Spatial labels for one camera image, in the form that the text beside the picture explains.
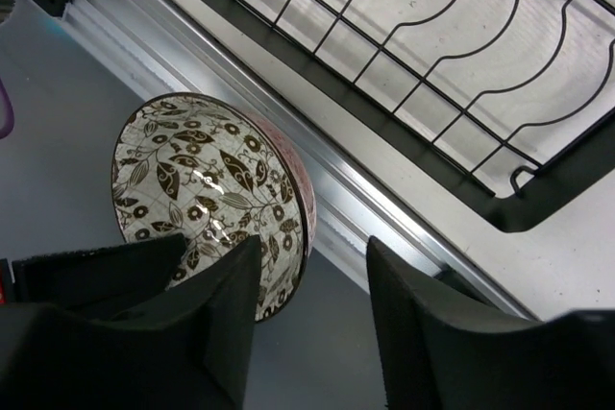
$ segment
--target black leaf motif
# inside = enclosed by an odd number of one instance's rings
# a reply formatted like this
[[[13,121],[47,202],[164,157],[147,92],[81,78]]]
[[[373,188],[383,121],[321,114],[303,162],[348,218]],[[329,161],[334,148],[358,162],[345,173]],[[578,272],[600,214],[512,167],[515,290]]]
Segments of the black leaf motif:
[[[289,218],[280,224],[280,230],[288,234],[289,232],[292,232],[298,226],[299,226],[299,223],[297,223],[294,219]]]
[[[199,161],[193,156],[187,156],[186,154],[177,154],[176,156],[172,156],[169,160],[179,163],[184,167],[196,168],[199,166]]]
[[[113,199],[115,201],[118,201],[119,199],[121,199],[122,194],[124,194],[126,192],[127,188],[128,188],[128,184],[126,184],[126,183],[124,183],[124,184],[116,184],[113,187],[113,190],[111,191]]]
[[[134,157],[122,158],[119,161],[120,165],[135,165],[136,163],[139,163],[139,160],[138,158],[134,158]]]
[[[182,227],[184,216],[180,208],[172,202],[169,202],[169,218],[176,228]]]
[[[290,183],[287,175],[284,175],[280,181],[280,193],[282,194],[282,202],[285,204],[290,202],[293,198],[294,193],[292,190],[292,184]]]
[[[216,114],[214,112],[211,112],[209,114],[210,117],[213,117],[214,119],[218,119],[218,120],[231,120],[229,117],[227,117],[226,115],[222,115],[222,114]]]
[[[148,162],[147,159],[138,163],[135,166],[133,173],[131,173],[130,179],[128,180],[129,185],[136,186],[137,184],[145,180],[145,177],[147,177],[147,173],[149,171],[150,171],[150,162]]]
[[[117,166],[117,160],[113,159],[113,164],[111,165],[111,182],[116,182],[118,176],[119,168]]]
[[[115,201],[115,203],[119,206],[128,207],[138,204],[138,199],[132,199],[130,197],[127,197],[126,199],[118,199]]]
[[[150,137],[157,129],[158,123],[150,120],[147,124],[145,124],[145,136]]]
[[[196,267],[199,265],[199,253],[196,249],[188,251],[188,255],[185,259],[185,264],[190,269],[196,269]]]
[[[265,182],[267,181],[267,173],[269,172],[269,168],[267,167],[267,164],[265,162],[263,162],[262,160],[259,160],[257,162],[257,186],[261,187],[265,184]]]
[[[185,114],[186,112],[187,110],[184,110],[184,109],[172,109],[172,110],[167,110],[163,112],[162,115],[180,115],[180,114]]]
[[[199,252],[202,254],[206,254],[207,256],[216,256],[215,247],[208,243],[200,244]]]
[[[241,217],[241,219],[239,220],[239,227],[245,228],[246,226],[250,224],[251,221],[252,221],[252,213],[250,213],[249,211],[246,211],[244,215]]]
[[[209,210],[209,212],[216,211],[218,209],[218,204],[209,197],[196,196],[196,202],[198,202],[201,206],[205,207]]]
[[[164,194],[176,201],[180,190],[180,174],[177,169],[173,165],[160,162],[156,169],[156,175]]]
[[[159,125],[161,127],[165,127],[166,129],[177,130],[180,127],[180,124],[177,122],[167,122],[165,120],[160,121]]]
[[[277,278],[277,280],[269,286],[270,292],[275,292],[280,287],[280,285],[286,283],[286,275],[288,274],[289,270],[290,268],[284,269],[280,276]]]
[[[177,106],[175,106],[173,103],[169,103],[169,101],[167,100],[160,101],[160,106],[165,109],[177,109]]]
[[[248,199],[236,192],[227,192],[220,198],[220,202],[230,205],[233,208],[239,208],[240,210],[247,210],[254,207]]]
[[[220,156],[222,157],[222,161],[224,165],[229,170],[229,173],[233,176],[233,178],[241,184],[244,189],[252,192],[254,188],[254,180],[252,179],[252,174],[248,167],[244,165],[244,163],[236,157],[231,156],[224,151],[220,151]]]
[[[269,190],[269,194],[271,194],[271,197],[273,198],[278,197],[278,193],[276,192],[276,190],[271,184],[267,184],[267,189]]]
[[[211,143],[213,138],[200,130],[184,130],[175,135],[177,139],[187,141],[188,143]]]
[[[175,226],[173,226],[173,223],[169,223],[168,221],[155,221],[152,223],[152,228],[158,232],[169,232],[170,230],[175,229]]]
[[[258,288],[258,305],[262,306],[265,303],[265,297],[267,296],[267,289],[262,285]]]
[[[278,241],[276,240],[275,235],[269,236],[269,252],[271,253],[271,259],[278,261],[278,256],[280,255],[280,246],[278,245]]]
[[[249,236],[245,230],[236,230],[220,239],[220,243],[225,247],[234,247],[239,242],[243,242]]]

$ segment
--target ceramic bowl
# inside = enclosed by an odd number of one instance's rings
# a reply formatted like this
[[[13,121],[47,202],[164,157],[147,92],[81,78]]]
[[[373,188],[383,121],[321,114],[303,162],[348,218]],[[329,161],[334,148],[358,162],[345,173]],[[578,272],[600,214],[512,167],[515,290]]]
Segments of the ceramic bowl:
[[[292,144],[267,120],[205,95],[160,96],[119,135],[112,195],[127,241],[174,232],[189,239],[169,287],[258,234],[257,321],[297,289],[315,233],[314,192]]]

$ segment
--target bowl rim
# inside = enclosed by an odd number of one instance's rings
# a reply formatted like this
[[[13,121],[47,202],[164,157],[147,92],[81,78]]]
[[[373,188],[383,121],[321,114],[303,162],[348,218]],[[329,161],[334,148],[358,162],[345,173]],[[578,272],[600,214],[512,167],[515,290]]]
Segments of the bowl rim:
[[[268,321],[269,319],[271,319],[272,317],[280,313],[288,305],[288,302],[292,300],[292,298],[295,296],[295,294],[297,293],[297,289],[299,288],[303,280],[304,273],[308,265],[308,257],[309,257],[309,254],[308,254],[308,251],[309,251],[308,214],[306,211],[307,205],[305,203],[303,195],[300,194],[299,183],[295,180],[294,175],[291,174],[291,170],[290,170],[288,163],[286,162],[286,159],[282,156],[282,153],[280,152],[276,144],[271,140],[271,138],[255,122],[253,122],[252,119],[250,119],[248,115],[242,113],[240,109],[234,108],[231,104],[226,103],[222,100],[219,100],[218,98],[215,98],[213,96],[206,95],[204,93],[196,93],[196,92],[190,92],[190,91],[170,92],[170,93],[164,93],[155,98],[147,100],[128,116],[128,118],[126,119],[126,122],[124,122],[124,125],[119,131],[119,134],[115,138],[115,143],[113,145],[113,154],[111,157],[111,192],[113,190],[113,183],[114,183],[113,170],[114,170],[115,156],[117,153],[117,147],[120,144],[122,133],[126,130],[126,128],[131,123],[133,123],[133,121],[136,119],[136,115],[144,108],[147,108],[153,105],[154,103],[157,103],[160,100],[165,100],[169,98],[181,98],[181,97],[196,98],[196,99],[205,100],[209,103],[215,103],[216,105],[219,105],[227,109],[228,111],[232,112],[237,118],[243,120],[253,130],[257,131],[260,134],[260,136],[262,136],[262,138],[265,139],[269,143],[269,146],[271,147],[271,149],[277,154],[278,160],[280,161],[280,164],[282,165],[284,172],[286,173],[286,177],[290,181],[290,184],[293,188],[295,200],[299,207],[299,213],[301,214],[301,228],[302,228],[302,232],[304,235],[303,250],[302,250],[302,257],[301,257],[301,267],[299,268],[299,273],[297,275],[297,285],[293,286],[292,291],[289,294],[287,294],[287,297],[284,300],[284,302],[277,309],[272,310],[268,317],[265,317],[264,315],[264,312],[266,312],[266,309],[265,309],[265,311],[263,312],[262,318],[257,320],[256,323],[259,324],[261,322]],[[287,138],[288,143],[291,145],[292,149],[295,150],[294,146],[292,146],[292,141],[288,138],[288,136],[286,136],[286,134],[283,133],[282,131],[280,131],[280,133],[282,134],[283,137]],[[120,225],[119,219],[117,217],[117,212],[116,212],[117,205],[115,204],[115,200],[113,199],[112,194],[111,194],[111,202],[113,204],[113,214],[115,215],[115,223],[117,224],[117,227],[119,228],[119,231],[122,234],[122,238],[124,239],[124,241],[127,241],[126,234],[124,233],[124,230],[122,229],[122,226]]]

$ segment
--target dish rack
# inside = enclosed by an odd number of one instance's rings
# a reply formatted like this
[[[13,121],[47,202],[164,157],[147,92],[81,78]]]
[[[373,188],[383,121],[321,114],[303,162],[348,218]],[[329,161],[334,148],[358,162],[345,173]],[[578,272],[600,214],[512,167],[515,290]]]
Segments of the dish rack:
[[[614,0],[203,1],[499,229],[615,167]]]

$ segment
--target white countertop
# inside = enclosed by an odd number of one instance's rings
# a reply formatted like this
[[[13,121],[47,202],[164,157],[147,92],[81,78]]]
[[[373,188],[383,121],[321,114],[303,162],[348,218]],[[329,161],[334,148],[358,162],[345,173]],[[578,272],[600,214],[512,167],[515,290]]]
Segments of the white countertop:
[[[174,1],[536,316],[615,306],[615,172],[534,229],[501,232],[200,0]]]

